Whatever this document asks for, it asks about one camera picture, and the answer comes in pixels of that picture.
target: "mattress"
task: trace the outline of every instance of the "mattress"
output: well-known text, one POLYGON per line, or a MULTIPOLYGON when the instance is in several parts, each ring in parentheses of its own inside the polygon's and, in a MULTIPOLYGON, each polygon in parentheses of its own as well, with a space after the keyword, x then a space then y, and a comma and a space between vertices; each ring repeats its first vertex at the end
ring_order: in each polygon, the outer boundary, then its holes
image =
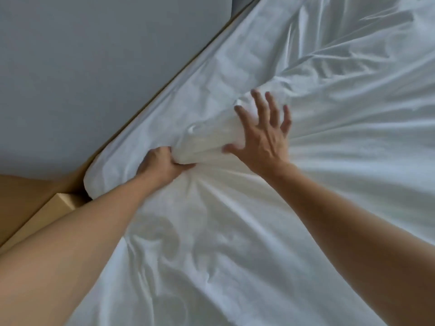
POLYGON ((235 157, 271 91, 309 177, 435 244, 433 0, 260 0, 99 155, 96 198, 150 148, 198 165, 138 209, 68 325, 384 325, 235 157))

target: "person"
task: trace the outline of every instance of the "person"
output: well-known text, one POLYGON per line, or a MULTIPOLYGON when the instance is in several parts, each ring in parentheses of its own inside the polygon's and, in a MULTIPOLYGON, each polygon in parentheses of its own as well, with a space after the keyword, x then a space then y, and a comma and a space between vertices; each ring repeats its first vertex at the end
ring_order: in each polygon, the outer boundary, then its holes
MULTIPOLYGON (((291 163, 273 96, 251 92, 258 123, 235 111, 245 147, 223 147, 289 204, 330 262, 391 326, 435 324, 435 247, 315 183, 291 163)), ((0 324, 62 325, 94 285, 144 199, 194 165, 150 150, 137 175, 0 256, 0 324)))

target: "person's left arm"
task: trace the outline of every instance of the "person's left arm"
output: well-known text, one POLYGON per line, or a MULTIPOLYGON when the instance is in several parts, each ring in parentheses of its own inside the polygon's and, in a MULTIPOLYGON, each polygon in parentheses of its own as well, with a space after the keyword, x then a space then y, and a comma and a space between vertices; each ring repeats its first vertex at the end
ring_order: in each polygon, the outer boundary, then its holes
POLYGON ((58 326, 92 288, 134 213, 193 165, 150 150, 137 175, 0 256, 0 324, 58 326))

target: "forearm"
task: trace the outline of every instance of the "forearm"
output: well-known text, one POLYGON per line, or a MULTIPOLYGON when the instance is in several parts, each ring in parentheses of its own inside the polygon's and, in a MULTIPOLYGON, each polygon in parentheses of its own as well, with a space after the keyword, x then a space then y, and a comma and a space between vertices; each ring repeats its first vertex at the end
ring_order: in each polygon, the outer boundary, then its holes
POLYGON ((435 248, 303 176, 279 167, 269 184, 334 267, 390 325, 432 325, 435 248))
POLYGON ((155 189, 152 176, 138 176, 3 254, 0 324, 62 325, 95 283, 137 208, 155 189))

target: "person's right arm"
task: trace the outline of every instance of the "person's right arm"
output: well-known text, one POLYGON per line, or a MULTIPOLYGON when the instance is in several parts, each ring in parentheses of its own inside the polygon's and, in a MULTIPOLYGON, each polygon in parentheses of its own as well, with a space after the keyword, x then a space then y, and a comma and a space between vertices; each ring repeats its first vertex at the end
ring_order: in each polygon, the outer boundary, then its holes
POLYGON ((435 246, 359 208, 304 176, 289 162, 286 136, 270 93, 253 91, 259 123, 236 107, 246 144, 233 153, 289 204, 330 262, 390 326, 435 325, 435 246))

